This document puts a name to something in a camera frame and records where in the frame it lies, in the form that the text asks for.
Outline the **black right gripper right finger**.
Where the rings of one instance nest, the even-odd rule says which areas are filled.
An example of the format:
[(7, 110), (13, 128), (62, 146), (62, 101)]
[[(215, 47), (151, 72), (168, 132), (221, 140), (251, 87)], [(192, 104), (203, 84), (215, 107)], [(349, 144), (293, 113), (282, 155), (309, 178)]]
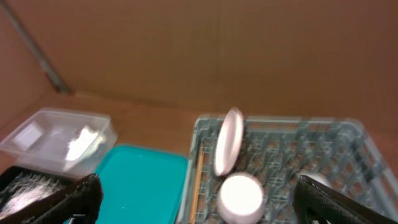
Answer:
[(297, 179), (292, 206), (300, 224), (397, 224), (307, 175)]

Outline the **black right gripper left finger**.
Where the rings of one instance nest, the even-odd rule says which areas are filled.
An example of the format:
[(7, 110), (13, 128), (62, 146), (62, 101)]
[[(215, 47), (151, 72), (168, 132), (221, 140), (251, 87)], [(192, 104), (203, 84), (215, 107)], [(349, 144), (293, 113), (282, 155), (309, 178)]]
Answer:
[(54, 194), (36, 201), (1, 220), (3, 224), (64, 223), (73, 215), (84, 215), (87, 223), (99, 217), (103, 189), (97, 174), (89, 174)]

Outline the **small pink bowl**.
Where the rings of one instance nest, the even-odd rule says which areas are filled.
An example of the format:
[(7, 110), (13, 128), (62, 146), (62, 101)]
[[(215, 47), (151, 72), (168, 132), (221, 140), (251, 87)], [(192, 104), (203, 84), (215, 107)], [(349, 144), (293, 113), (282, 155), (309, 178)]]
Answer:
[(216, 208), (226, 223), (257, 223), (264, 215), (264, 189), (245, 172), (230, 175), (221, 185)]

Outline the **large white plate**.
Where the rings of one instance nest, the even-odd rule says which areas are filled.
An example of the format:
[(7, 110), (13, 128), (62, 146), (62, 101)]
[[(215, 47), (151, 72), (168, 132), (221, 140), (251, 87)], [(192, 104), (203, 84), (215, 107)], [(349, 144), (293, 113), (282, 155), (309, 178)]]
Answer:
[(244, 134), (244, 117), (237, 108), (231, 108), (224, 118), (215, 149), (214, 173), (226, 175), (239, 156)]

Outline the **wooden chopstick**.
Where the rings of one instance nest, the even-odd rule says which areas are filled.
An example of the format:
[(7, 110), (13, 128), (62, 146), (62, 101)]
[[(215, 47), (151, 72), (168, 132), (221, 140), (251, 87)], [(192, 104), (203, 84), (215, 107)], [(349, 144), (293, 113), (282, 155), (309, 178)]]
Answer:
[(203, 160), (204, 160), (204, 152), (203, 148), (201, 147), (198, 152), (198, 159), (197, 159), (197, 172), (195, 176), (195, 185), (193, 188), (193, 196), (192, 196), (192, 204), (189, 216), (189, 224), (194, 224), (195, 217), (196, 217), (196, 210), (198, 206), (198, 194), (200, 190), (200, 181), (201, 181), (201, 173), (203, 168)]

